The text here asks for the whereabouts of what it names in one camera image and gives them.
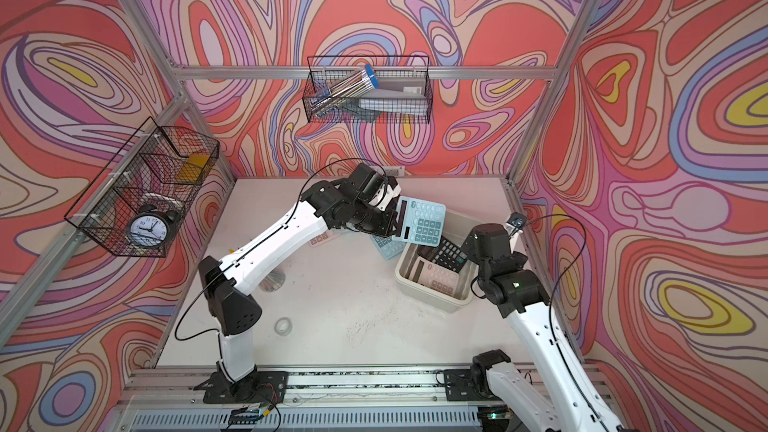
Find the black calculator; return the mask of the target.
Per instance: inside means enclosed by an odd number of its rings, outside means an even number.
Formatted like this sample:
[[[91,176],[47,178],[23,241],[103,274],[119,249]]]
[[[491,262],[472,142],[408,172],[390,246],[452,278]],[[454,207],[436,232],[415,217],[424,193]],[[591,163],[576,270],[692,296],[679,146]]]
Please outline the black calculator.
[[[442,236],[427,260],[449,271],[459,273],[467,262],[466,254],[455,243]]]

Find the white plastic storage box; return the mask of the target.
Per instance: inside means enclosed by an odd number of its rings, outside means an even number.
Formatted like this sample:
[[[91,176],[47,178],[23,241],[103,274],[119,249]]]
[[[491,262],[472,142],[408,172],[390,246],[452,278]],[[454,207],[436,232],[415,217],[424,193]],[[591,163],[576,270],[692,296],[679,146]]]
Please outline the white plastic storage box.
[[[446,212],[443,235],[457,245],[461,245],[470,230],[479,225],[478,219],[466,216],[452,210]],[[474,295],[470,290],[470,282],[478,273],[478,266],[468,262],[462,267],[458,276],[457,291],[454,295],[446,295],[427,286],[414,282],[406,275],[416,267],[417,245],[408,244],[401,253],[395,267],[394,277],[400,291],[408,297],[419,300],[447,313],[454,313],[468,305]]]

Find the pink calculator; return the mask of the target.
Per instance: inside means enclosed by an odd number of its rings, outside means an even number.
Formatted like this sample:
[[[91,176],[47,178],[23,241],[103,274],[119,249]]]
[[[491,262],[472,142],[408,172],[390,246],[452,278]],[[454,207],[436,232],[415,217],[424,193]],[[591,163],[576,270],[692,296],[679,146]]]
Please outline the pink calculator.
[[[458,290],[459,274],[450,269],[418,257],[412,280],[433,291],[447,296],[455,296]]]

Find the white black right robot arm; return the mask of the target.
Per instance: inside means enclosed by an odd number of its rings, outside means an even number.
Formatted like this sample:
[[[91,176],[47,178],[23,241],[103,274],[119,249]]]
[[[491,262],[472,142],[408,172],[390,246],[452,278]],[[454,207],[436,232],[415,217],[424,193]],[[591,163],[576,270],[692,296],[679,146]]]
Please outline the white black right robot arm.
[[[512,250],[507,224],[473,227],[462,251],[478,266],[476,284],[515,332],[533,360],[546,392],[540,393],[511,358],[496,349],[475,356],[475,392],[503,401],[529,431],[625,431],[570,346],[537,275]]]

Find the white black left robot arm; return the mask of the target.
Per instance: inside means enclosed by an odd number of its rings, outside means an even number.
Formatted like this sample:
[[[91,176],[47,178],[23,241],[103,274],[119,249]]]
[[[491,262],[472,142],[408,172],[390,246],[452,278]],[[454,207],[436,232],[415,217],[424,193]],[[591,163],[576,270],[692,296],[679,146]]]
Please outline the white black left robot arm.
[[[285,216],[259,236],[220,259],[207,256],[199,263],[202,295],[217,321],[217,371],[229,383],[257,370],[252,328],[262,309],[252,293],[267,275],[331,229],[349,226],[382,238],[393,235],[400,195],[395,177],[360,163],[345,178],[305,184]]]

